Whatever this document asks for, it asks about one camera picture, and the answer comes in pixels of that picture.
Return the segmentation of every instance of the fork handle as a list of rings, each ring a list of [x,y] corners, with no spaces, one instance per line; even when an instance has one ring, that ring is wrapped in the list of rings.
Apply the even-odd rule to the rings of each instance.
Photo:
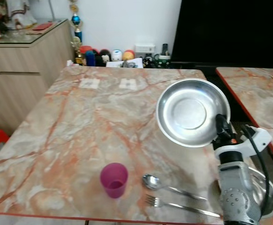
[[[185,196],[188,196],[190,198],[193,198],[193,199],[196,199],[196,200],[202,200],[202,201],[207,201],[206,198],[203,198],[203,197],[200,197],[198,195],[194,195],[190,192],[187,192],[187,191],[183,191],[183,190],[180,190],[180,189],[177,189],[177,188],[174,188],[174,187],[170,187],[170,186],[166,186],[165,188],[171,190],[171,191],[174,191],[174,192],[177,192],[181,195],[185,195]]]
[[[211,217],[220,217],[219,214],[216,214],[216,213],[213,213],[213,212],[200,210],[200,209],[196,209],[196,208],[191,208],[191,207],[187,207],[187,206],[182,206],[182,205],[178,205],[178,204],[174,204],[174,203],[166,203],[166,205],[170,205],[170,206],[173,206],[173,207],[176,207],[176,208],[188,210],[188,211],[195,212],[195,213],[205,214],[205,215],[208,215],[208,216],[211,216]]]

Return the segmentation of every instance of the wooden cabinet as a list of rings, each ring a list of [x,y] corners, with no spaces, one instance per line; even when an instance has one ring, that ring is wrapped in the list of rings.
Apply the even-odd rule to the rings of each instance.
[[[0,128],[11,135],[73,59],[63,20],[29,44],[0,43]]]

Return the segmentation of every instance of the black cable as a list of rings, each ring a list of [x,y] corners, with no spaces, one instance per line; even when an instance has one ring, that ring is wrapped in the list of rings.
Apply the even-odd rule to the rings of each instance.
[[[263,200],[263,203],[262,203],[262,207],[261,207],[261,217],[263,216],[264,212],[265,212],[265,208],[268,204],[268,199],[269,199],[269,189],[270,189],[270,183],[269,183],[269,174],[268,174],[268,171],[267,171],[267,168],[266,168],[266,165],[265,165],[265,161],[264,161],[264,158],[262,157],[262,154],[258,151],[253,139],[252,139],[252,136],[250,134],[250,132],[248,131],[247,127],[242,125],[242,131],[245,133],[246,137],[248,137],[249,141],[251,142],[252,144],[252,147],[254,148],[257,156],[258,156],[258,159],[260,161],[260,164],[262,166],[262,169],[263,169],[263,172],[264,172],[264,175],[265,175],[265,182],[266,182],[266,193],[265,193],[265,197],[264,197],[264,200]]]

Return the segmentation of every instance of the metal fork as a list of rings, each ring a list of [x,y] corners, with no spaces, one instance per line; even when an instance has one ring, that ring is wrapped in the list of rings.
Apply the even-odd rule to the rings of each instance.
[[[182,206],[182,205],[178,205],[178,204],[174,204],[174,203],[166,203],[166,202],[163,202],[160,198],[153,197],[151,195],[147,195],[146,202],[149,205],[154,206],[154,207],[158,207],[158,208],[162,207],[164,205],[169,205],[169,206],[176,207],[176,208],[179,208],[179,209],[184,209],[184,210],[188,210],[188,211],[191,211],[191,212],[205,214],[205,215],[208,215],[208,216],[211,216],[211,217],[220,217],[219,214],[216,214],[216,213],[213,213],[213,212],[200,210],[200,209],[196,209],[196,208],[191,208],[191,207],[188,207],[188,206]]]

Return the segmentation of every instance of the gold trophy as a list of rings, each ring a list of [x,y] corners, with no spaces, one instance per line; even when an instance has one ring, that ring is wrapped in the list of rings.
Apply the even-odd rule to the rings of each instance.
[[[82,45],[79,37],[73,37],[73,41],[71,41],[72,46],[74,47],[76,57],[75,57],[75,63],[82,65],[82,55],[80,52],[80,46]]]

